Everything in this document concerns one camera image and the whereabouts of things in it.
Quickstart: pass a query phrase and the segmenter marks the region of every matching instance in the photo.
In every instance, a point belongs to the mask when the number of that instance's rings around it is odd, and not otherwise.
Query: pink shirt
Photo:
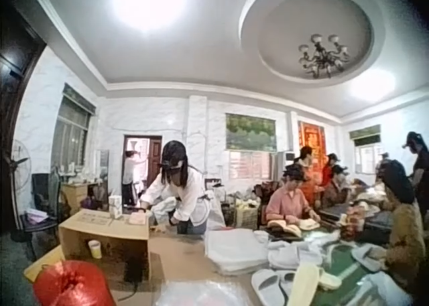
[[[281,187],[269,199],[265,213],[279,214],[283,217],[294,216],[300,219],[302,213],[307,212],[307,210],[309,210],[309,205],[300,189],[295,189],[295,192],[289,192],[285,187]]]

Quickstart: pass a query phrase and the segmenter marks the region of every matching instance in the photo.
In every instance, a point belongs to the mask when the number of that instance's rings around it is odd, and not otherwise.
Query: white shirt
[[[201,172],[188,167],[188,181],[185,188],[178,187],[174,183],[162,184],[160,173],[149,189],[140,197],[140,200],[153,204],[167,186],[172,195],[181,200],[173,215],[175,219],[190,220],[194,226],[199,226],[207,220],[210,213],[210,202],[206,199],[200,199],[205,195],[204,179]]]
[[[122,184],[130,184],[131,182],[140,182],[138,170],[135,168],[136,165],[142,164],[144,161],[136,161],[130,157],[125,159],[123,164],[123,177]]]

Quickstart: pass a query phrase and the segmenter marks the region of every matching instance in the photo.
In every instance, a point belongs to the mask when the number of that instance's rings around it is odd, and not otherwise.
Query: door frame
[[[125,164],[125,149],[127,146],[127,139],[149,139],[149,146],[151,140],[161,141],[162,145],[162,136],[161,135],[133,135],[133,134],[124,134],[123,136],[123,144],[122,144],[122,169],[121,169],[121,184],[122,184],[122,177],[123,177],[123,167]]]

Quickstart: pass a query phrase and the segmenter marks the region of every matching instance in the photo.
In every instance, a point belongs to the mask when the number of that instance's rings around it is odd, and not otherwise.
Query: hand
[[[300,220],[295,216],[286,216],[285,220],[288,224],[299,224]]]
[[[386,249],[383,247],[373,247],[368,252],[368,257],[375,260],[386,258]]]
[[[314,210],[310,210],[308,214],[315,222],[320,222],[320,216]]]

